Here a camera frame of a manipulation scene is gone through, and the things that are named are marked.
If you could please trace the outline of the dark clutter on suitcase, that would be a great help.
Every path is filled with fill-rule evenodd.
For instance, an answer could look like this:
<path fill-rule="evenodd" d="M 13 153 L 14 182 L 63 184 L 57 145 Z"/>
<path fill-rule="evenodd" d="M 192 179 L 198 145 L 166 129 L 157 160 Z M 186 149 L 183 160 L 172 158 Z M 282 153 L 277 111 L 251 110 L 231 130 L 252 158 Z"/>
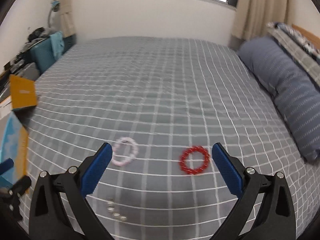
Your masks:
<path fill-rule="evenodd" d="M 35 29 L 31 34 L 29 34 L 27 41 L 28 43 L 30 43 L 38 39 L 47 39 L 50 37 L 50 35 L 54 34 L 55 32 L 56 30 L 53 28 L 39 27 Z"/>

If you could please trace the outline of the beige curtain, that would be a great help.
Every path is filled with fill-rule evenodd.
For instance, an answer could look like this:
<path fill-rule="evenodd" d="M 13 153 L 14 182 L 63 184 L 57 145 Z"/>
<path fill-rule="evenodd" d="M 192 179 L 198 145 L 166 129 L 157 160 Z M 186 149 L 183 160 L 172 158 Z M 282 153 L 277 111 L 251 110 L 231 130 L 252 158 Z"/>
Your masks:
<path fill-rule="evenodd" d="M 72 11 L 72 0 L 57 0 L 60 2 L 60 27 L 64 37 L 69 37 L 76 34 L 73 11 Z"/>
<path fill-rule="evenodd" d="M 240 40 L 263 36 L 270 22 L 287 21 L 289 0 L 238 0 L 231 35 Z"/>

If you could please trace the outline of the light blue cloth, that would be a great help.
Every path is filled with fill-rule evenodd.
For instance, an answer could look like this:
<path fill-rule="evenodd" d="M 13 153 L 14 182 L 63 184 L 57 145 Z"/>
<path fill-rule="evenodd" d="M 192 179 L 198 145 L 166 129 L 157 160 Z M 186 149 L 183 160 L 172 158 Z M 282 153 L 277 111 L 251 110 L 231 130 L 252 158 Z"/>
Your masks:
<path fill-rule="evenodd" d="M 65 48 L 63 33 L 61 31 L 57 31 L 51 34 L 50 42 L 52 45 L 53 57 L 57 61 L 63 55 L 63 51 Z"/>

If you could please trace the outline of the cluttered side desk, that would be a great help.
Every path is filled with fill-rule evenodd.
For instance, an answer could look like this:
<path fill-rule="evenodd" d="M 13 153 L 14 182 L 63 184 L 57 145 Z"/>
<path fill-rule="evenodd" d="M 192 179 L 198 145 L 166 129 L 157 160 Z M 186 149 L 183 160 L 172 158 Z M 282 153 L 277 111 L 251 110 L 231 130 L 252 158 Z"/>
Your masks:
<path fill-rule="evenodd" d="M 10 95 L 10 75 L 16 75 L 29 80 L 37 80 L 40 76 L 36 63 L 31 59 L 30 51 L 19 52 L 5 66 L 1 74 L 1 102 Z"/>

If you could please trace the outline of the dark patterned pillow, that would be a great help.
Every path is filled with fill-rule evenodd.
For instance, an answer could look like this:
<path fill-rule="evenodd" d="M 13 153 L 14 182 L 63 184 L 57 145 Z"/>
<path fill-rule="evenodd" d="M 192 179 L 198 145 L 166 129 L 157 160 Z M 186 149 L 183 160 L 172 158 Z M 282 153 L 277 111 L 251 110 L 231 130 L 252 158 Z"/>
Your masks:
<path fill-rule="evenodd" d="M 268 28 L 282 30 L 315 61 L 319 61 L 319 49 L 316 48 L 305 36 L 303 36 L 299 31 L 295 30 L 292 26 L 281 22 L 269 22 L 266 24 L 266 26 Z"/>

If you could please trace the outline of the yellow box lid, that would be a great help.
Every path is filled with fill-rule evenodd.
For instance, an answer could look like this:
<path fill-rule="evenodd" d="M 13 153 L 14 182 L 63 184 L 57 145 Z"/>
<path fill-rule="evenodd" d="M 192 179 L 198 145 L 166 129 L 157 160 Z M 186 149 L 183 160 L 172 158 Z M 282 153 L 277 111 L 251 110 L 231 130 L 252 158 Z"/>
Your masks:
<path fill-rule="evenodd" d="M 9 76 L 13 111 L 37 106 L 35 82 L 16 75 Z"/>

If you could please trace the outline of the beige right curtain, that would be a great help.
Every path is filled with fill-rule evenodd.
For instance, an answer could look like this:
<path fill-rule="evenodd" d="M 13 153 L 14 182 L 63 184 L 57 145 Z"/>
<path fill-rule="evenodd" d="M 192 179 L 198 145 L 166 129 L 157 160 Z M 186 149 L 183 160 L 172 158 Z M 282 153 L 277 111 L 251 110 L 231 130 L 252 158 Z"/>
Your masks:
<path fill-rule="evenodd" d="M 287 21 L 289 0 L 238 0 L 231 35 L 240 40 L 263 36 L 270 22 Z"/>

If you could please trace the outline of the blue desk lamp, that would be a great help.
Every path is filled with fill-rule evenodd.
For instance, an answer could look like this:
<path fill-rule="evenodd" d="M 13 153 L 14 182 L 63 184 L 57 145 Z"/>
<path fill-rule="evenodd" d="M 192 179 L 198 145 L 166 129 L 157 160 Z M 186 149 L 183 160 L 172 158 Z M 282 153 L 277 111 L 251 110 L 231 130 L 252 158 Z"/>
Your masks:
<path fill-rule="evenodd" d="M 47 20 L 49 28 L 52 26 L 51 25 L 51 16 L 52 16 L 52 14 L 54 12 L 58 12 L 59 10 L 60 10 L 60 2 L 58 0 L 52 0 L 50 11 L 49 11 L 49 14 L 48 14 L 48 20 Z"/>

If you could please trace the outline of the beige left curtain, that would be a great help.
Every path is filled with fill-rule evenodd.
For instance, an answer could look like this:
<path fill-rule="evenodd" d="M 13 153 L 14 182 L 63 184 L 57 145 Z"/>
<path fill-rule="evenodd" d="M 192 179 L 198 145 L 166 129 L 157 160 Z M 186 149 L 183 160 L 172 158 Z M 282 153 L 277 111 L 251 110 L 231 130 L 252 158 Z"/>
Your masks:
<path fill-rule="evenodd" d="M 72 0 L 57 0 L 60 2 L 60 27 L 64 37 L 69 37 L 76 34 L 73 11 L 72 11 Z"/>

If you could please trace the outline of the blue striped rolled duvet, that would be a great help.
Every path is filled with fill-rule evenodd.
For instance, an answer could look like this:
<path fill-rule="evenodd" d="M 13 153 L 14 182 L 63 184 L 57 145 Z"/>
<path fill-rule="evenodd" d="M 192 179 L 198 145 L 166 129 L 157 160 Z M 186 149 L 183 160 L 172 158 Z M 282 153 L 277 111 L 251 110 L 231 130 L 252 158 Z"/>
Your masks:
<path fill-rule="evenodd" d="M 271 37 L 243 43 L 238 56 L 269 92 L 302 158 L 319 161 L 319 87 Z"/>

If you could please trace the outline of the grey white-checked bed sheet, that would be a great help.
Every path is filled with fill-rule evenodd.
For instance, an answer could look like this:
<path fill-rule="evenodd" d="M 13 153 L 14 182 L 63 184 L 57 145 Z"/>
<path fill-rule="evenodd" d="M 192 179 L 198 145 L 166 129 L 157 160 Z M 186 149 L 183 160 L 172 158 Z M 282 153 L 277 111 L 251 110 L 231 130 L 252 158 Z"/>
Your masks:
<path fill-rule="evenodd" d="M 236 197 L 214 163 L 180 170 L 190 146 L 223 144 L 259 173 L 285 174 L 297 233 L 319 210 L 319 166 L 308 165 L 270 97 L 231 49 L 150 37 L 77 44 L 36 81 L 37 107 L 21 118 L 29 133 L 28 174 L 77 166 L 110 143 L 109 165 L 87 201 L 116 239 L 209 239 Z"/>

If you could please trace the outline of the grey checked pillow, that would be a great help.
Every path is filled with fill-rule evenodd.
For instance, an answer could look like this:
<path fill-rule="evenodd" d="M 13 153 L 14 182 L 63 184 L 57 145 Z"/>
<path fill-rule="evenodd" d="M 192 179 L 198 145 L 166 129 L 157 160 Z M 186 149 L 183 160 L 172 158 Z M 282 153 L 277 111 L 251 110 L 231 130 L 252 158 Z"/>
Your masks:
<path fill-rule="evenodd" d="M 282 30 L 268 28 L 268 34 L 298 63 L 319 86 L 319 61 L 315 61 Z"/>

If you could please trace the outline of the blue yellow jewelry box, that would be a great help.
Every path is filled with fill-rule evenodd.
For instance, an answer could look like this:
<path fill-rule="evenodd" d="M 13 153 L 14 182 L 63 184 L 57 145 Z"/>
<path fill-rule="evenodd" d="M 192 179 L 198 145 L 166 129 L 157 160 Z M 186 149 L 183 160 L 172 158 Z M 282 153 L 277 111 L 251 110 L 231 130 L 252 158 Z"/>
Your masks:
<path fill-rule="evenodd" d="M 14 112 L 8 115 L 1 143 L 1 162 L 8 158 L 14 166 L 1 175 L 1 188 L 10 188 L 27 175 L 28 132 Z"/>

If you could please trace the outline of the teal suitcase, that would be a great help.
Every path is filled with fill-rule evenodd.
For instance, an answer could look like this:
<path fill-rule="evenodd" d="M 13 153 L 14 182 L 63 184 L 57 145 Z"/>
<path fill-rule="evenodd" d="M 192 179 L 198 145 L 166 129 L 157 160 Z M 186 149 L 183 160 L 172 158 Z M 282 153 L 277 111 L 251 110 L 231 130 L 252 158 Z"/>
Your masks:
<path fill-rule="evenodd" d="M 76 44 L 76 34 L 63 37 L 65 48 L 63 55 Z M 30 49 L 31 59 L 34 60 L 40 74 L 43 74 L 48 68 L 50 68 L 56 60 L 53 57 L 52 45 L 50 42 L 50 37 L 37 42 Z"/>

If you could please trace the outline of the wooden headboard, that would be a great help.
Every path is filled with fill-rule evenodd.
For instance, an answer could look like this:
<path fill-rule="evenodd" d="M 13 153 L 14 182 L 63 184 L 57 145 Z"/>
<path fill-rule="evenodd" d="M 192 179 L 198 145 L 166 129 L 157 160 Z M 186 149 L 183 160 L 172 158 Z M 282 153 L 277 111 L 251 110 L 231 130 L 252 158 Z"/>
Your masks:
<path fill-rule="evenodd" d="M 320 38 L 318 36 L 316 36 L 315 34 L 305 30 L 302 27 L 299 27 L 295 24 L 292 24 L 292 27 L 299 31 L 303 36 L 305 36 L 316 48 L 319 49 L 320 47 Z"/>

